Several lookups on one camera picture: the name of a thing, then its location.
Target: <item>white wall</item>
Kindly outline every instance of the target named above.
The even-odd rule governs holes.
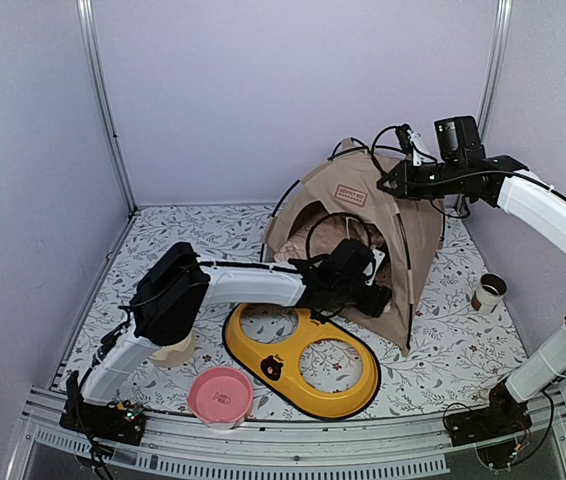
[[[486,142],[566,195],[566,2],[515,1]],[[488,267],[509,283],[507,304],[528,351],[566,314],[566,259],[518,220],[478,206],[467,221]],[[566,382],[563,386],[566,399]]]
[[[272,201],[342,138],[397,122],[436,145],[434,120],[478,113],[496,4],[96,2],[137,201]]]
[[[75,2],[0,2],[0,472],[125,213]]]

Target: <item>patterned mat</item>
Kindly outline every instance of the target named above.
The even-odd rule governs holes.
[[[203,255],[254,260],[270,206],[151,207],[140,215],[118,253],[74,345],[61,385],[69,371],[85,371],[99,339],[123,321],[136,282],[175,242],[191,242]],[[470,308],[474,282],[485,272],[476,247],[459,220],[449,219],[445,245],[437,254],[416,311],[412,351],[403,358],[385,339],[355,324],[337,322],[376,353],[382,385],[374,402],[356,418],[415,415],[443,410],[454,401],[482,404],[489,388],[525,359],[521,341],[505,307],[490,315]],[[186,405],[192,382],[214,366],[238,367],[221,343],[221,326],[231,305],[202,309],[194,325],[196,353],[184,366],[141,365],[120,390],[121,398],[148,408],[190,415]],[[244,331],[260,341],[293,333],[295,315],[281,307],[255,306],[243,319]],[[324,391],[345,390],[360,374],[356,352],[338,342],[308,348],[299,368]],[[251,418],[311,420],[253,379]]]

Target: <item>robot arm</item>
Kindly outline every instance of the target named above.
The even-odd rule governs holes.
[[[124,307],[130,314],[101,340],[80,385],[67,382],[68,405],[61,426],[117,441],[138,443],[143,419],[138,407],[111,407],[120,385],[148,356],[189,341],[202,307],[218,303],[270,303],[321,310],[352,306],[377,317],[392,292],[373,282],[383,254],[353,239],[329,255],[283,263],[199,259],[190,244],[175,244],[138,283]],[[125,424],[134,422],[129,427]]]
[[[403,161],[383,175],[378,188],[398,198],[434,199],[465,194],[521,219],[566,254],[566,199],[508,156],[486,158],[472,117],[436,122],[444,163]],[[530,424],[527,400],[566,372],[566,324],[526,362],[490,391],[487,408],[451,415],[454,445],[520,430]]]

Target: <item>camera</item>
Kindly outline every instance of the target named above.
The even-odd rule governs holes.
[[[474,117],[454,117],[434,122],[441,159],[448,164],[467,168],[472,160],[485,158]]]

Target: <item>pink bowl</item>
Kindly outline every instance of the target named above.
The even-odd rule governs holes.
[[[235,368],[215,367],[194,380],[187,404],[203,423],[227,430],[245,420],[252,408],[252,384]]]

